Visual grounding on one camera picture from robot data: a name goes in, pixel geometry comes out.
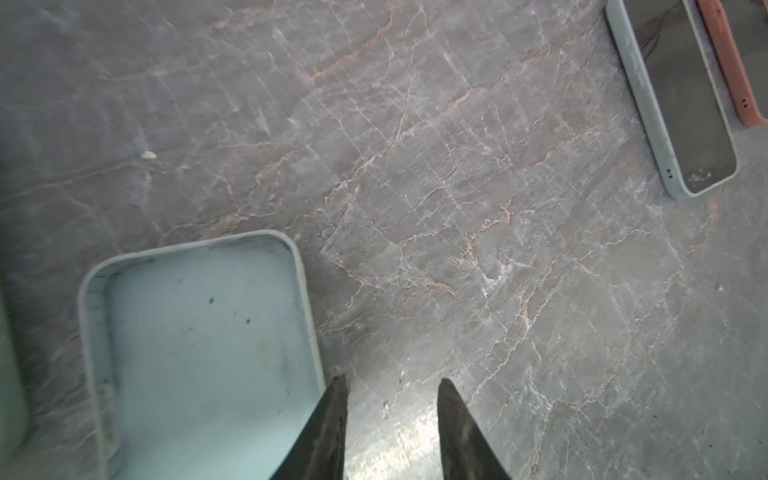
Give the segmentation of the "blue-edged black phone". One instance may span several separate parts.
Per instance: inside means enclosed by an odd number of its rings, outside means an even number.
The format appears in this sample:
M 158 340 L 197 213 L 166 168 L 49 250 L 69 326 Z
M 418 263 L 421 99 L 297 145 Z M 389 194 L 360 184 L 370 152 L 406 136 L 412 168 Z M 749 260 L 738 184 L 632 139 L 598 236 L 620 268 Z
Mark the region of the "blue-edged black phone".
M 684 1 L 626 1 L 624 7 L 674 156 L 666 178 L 689 196 L 733 177 L 732 137 Z

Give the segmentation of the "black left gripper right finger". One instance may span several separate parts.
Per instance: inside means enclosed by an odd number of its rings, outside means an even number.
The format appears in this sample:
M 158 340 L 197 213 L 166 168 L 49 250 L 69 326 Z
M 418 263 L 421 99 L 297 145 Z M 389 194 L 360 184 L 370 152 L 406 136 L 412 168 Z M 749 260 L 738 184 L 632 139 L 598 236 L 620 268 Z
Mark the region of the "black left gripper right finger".
M 437 418 L 444 479 L 511 479 L 448 378 L 438 388 Z

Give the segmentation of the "pink phone case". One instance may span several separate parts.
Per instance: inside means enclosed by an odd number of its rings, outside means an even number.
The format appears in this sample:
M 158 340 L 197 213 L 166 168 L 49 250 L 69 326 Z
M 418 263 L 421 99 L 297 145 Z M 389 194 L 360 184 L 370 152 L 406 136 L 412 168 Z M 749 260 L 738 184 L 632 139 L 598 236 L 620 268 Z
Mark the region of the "pink phone case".
M 698 0 L 736 113 L 747 127 L 767 122 L 767 2 Z

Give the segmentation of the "light blue case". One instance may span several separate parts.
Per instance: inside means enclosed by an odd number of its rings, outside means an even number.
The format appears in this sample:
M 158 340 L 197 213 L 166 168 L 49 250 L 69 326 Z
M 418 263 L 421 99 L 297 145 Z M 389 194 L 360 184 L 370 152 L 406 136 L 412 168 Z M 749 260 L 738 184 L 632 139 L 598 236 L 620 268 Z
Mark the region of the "light blue case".
M 279 231 L 113 257 L 77 303 L 101 479 L 267 479 L 325 391 Z

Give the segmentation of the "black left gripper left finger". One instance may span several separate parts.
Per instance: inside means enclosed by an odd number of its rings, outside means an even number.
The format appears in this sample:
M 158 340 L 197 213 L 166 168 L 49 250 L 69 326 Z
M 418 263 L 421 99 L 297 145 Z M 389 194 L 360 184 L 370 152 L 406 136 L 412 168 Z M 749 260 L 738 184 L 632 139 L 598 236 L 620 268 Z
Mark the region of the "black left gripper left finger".
M 349 384 L 335 376 L 271 479 L 343 479 Z

